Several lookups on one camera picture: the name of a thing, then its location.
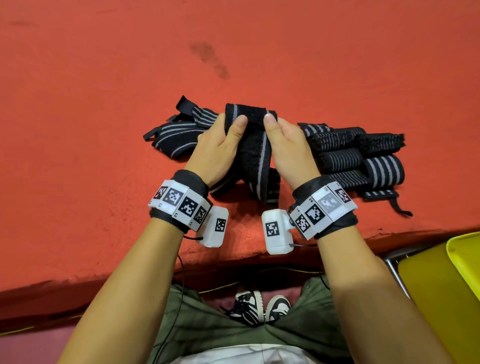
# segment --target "white shirt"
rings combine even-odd
[[[198,354],[180,357],[172,364],[256,364],[256,363],[288,363],[288,364],[322,364],[305,350],[295,346],[274,344],[248,344],[228,346],[207,350]]]

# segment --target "wristband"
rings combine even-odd
[[[168,221],[186,233],[198,231],[212,207],[208,186],[195,173],[177,171],[172,180],[165,180],[148,204],[150,216]]]
[[[319,239],[358,222],[352,213],[357,205],[329,176],[304,183],[293,191],[293,197],[296,203],[290,208],[289,216],[306,240],[312,237]]]

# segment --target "sneaker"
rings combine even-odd
[[[285,296],[278,295],[270,300],[265,312],[265,321],[277,321],[285,316],[292,306]]]
[[[220,307],[232,320],[247,326],[264,323],[264,304],[260,291],[244,291],[235,295],[235,303],[231,310]]]

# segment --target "person's left hand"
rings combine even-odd
[[[196,173],[212,187],[230,169],[247,123],[247,117],[240,115],[225,136],[225,114],[219,114],[212,127],[198,136],[198,144],[185,169]]]

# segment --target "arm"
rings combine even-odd
[[[209,186],[230,168],[247,125],[240,115],[225,136],[225,114],[199,137],[185,166]],[[183,233],[152,218],[78,323],[59,360],[146,363],[163,313]]]
[[[320,176],[299,128],[281,118],[277,123],[268,115],[264,124],[276,168],[292,190]],[[324,236],[318,247],[356,363],[453,363],[432,328],[355,226]]]

